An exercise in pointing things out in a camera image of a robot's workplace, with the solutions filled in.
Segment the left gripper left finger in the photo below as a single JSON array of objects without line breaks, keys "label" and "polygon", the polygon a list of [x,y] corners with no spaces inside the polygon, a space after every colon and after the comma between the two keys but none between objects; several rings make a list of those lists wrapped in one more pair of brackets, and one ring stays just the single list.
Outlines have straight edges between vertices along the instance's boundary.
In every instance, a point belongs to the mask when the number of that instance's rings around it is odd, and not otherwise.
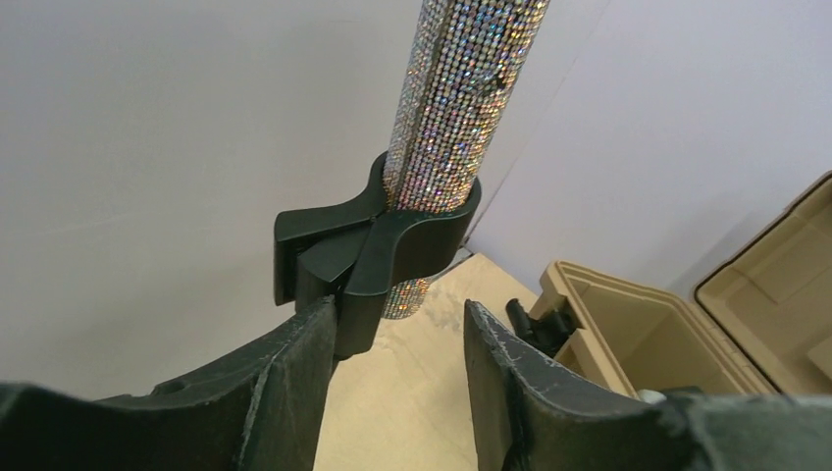
[{"label": "left gripper left finger", "polygon": [[334,301],[145,396],[1,387],[5,470],[310,470],[332,376]]}]

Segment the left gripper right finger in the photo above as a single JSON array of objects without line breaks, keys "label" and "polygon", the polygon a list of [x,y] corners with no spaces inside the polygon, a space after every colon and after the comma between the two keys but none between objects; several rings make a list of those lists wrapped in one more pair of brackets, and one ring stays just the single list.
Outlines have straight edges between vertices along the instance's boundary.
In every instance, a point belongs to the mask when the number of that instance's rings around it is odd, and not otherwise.
[{"label": "left gripper right finger", "polygon": [[464,305],[464,357],[481,470],[827,470],[827,396],[605,390]]}]

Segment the black clip mic stand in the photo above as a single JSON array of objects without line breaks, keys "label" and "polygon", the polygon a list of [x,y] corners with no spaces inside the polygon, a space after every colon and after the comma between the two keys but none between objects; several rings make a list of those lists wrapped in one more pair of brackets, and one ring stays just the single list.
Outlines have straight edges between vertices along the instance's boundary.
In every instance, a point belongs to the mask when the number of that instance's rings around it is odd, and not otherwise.
[{"label": "black clip mic stand", "polygon": [[274,223],[276,305],[302,309],[333,296],[335,355],[343,359],[371,349],[392,288],[449,266],[482,198],[481,185],[474,182],[463,205],[450,212],[389,209],[386,158],[375,159],[357,196],[283,211]]}]

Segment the glitter rhinestone microphone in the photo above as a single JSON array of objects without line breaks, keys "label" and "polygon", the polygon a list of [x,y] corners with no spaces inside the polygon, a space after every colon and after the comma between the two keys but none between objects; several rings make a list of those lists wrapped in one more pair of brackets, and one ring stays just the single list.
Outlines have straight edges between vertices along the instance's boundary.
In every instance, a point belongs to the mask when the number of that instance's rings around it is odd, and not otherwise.
[{"label": "glitter rhinestone microphone", "polygon": [[383,171],[389,209],[463,205],[547,9],[546,1],[423,2]]}]

